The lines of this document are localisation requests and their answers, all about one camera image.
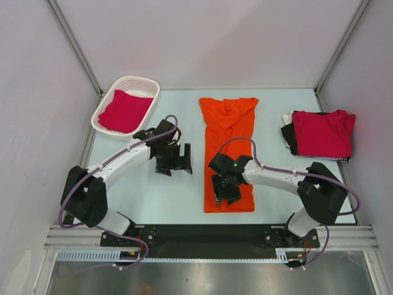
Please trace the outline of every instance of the light blue table surface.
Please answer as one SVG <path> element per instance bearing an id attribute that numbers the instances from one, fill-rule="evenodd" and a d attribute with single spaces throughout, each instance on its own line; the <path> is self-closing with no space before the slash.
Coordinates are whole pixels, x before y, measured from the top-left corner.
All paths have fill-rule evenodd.
<path id="1" fill-rule="evenodd" d="M 291 110 L 318 112 L 311 89 L 296 90 L 173 90 L 161 91 L 145 128 L 156 127 L 168 114 L 179 119 L 181 144 L 191 143 L 193 175 L 173 172 L 172 177 L 155 173 L 155 159 L 130 170 L 107 193 L 109 206 L 138 224 L 257 224 L 285 223 L 302 207 L 293 194 L 267 186 L 254 186 L 255 211 L 252 213 L 204 213 L 204 130 L 199 98 L 256 97 L 255 127 L 261 162 L 290 167 L 308 167 L 313 159 L 293 156 L 279 134 L 282 115 Z M 122 149 L 126 142 L 97 133 L 89 165 Z M 318 160 L 341 180 L 335 162 Z M 342 212 L 350 211 L 348 199 Z M 337 223 L 355 223 L 353 215 L 339 216 Z"/>

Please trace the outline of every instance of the orange fabric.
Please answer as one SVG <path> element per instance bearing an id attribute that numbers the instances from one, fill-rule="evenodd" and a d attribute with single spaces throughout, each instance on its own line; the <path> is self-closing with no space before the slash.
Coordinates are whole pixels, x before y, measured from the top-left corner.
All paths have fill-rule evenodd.
<path id="1" fill-rule="evenodd" d="M 216 205 L 211 177 L 215 174 L 208 167 L 209 162 L 227 140 L 237 137 L 252 137 L 254 131 L 256 98 L 238 98 L 237 100 L 214 100 L 213 98 L 199 99 L 203 119 L 206 123 L 205 154 L 204 154 L 204 212 L 252 212 L 254 211 L 254 196 L 251 185 L 240 185 L 241 200 L 228 206 L 223 200 Z M 239 155 L 251 155 L 251 143 L 246 140 L 235 140 L 222 150 L 236 160 Z"/>

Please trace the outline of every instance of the white plastic basket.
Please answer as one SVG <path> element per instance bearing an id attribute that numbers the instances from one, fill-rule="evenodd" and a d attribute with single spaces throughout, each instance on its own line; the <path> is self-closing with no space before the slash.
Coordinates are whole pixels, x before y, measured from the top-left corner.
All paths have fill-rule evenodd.
<path id="1" fill-rule="evenodd" d="M 139 124 L 138 128 L 131 133 L 122 133 L 108 130 L 98 122 L 98 116 L 103 113 L 109 103 L 112 102 L 115 90 L 123 90 L 130 95 L 138 97 L 153 98 L 153 102 L 145 113 L 145 116 L 143 117 L 143 120 Z M 130 139 L 132 139 L 133 135 L 140 129 L 142 129 L 146 122 L 149 120 L 152 110 L 157 102 L 157 96 L 159 92 L 160 86 L 158 86 L 158 84 L 153 80 L 134 76 L 126 76 L 120 78 L 113 84 L 111 89 L 109 89 L 108 93 L 105 95 L 104 99 L 94 112 L 94 115 L 91 118 L 91 124 L 93 128 L 110 137 L 116 138 L 117 140 L 129 141 Z"/>

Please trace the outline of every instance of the wall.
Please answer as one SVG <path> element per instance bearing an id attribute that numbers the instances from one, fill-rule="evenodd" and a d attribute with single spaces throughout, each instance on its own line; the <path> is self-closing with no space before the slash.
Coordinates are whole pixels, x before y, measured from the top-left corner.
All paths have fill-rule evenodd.
<path id="1" fill-rule="evenodd" d="M 97 97 L 45 1 L 2 1 L 0 40 L 0 289 L 29 251 L 26 291 Z"/>
<path id="2" fill-rule="evenodd" d="M 360 0 L 59 0 L 103 89 L 313 88 Z"/>
<path id="3" fill-rule="evenodd" d="M 393 274 L 393 1 L 373 1 L 321 93 L 325 110 L 357 115 L 345 166 L 360 192 L 360 220 L 372 224 Z"/>

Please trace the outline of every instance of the folded clothes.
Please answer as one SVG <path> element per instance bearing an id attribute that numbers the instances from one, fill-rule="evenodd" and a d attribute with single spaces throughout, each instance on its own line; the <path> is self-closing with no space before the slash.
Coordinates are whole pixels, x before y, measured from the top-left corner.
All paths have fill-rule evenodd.
<path id="1" fill-rule="evenodd" d="M 351 134 L 356 116 L 337 110 L 323 116 L 294 112 L 298 155 L 343 158 L 352 154 Z"/>
<path id="2" fill-rule="evenodd" d="M 153 98 L 115 90 L 112 102 L 98 116 L 98 122 L 108 130 L 131 133 L 139 127 L 152 102 Z"/>
<path id="3" fill-rule="evenodd" d="M 215 173 L 208 164 L 227 140 L 237 136 L 252 137 L 254 110 L 257 103 L 256 98 L 223 101 L 213 98 L 200 99 L 203 119 L 207 125 L 204 155 L 204 212 L 206 213 L 252 212 L 255 209 L 252 186 L 244 184 L 240 185 L 241 200 L 231 205 L 224 200 L 217 206 L 211 179 Z M 246 140 L 232 141 L 222 152 L 233 159 L 237 159 L 239 155 L 251 155 L 251 143 Z"/>

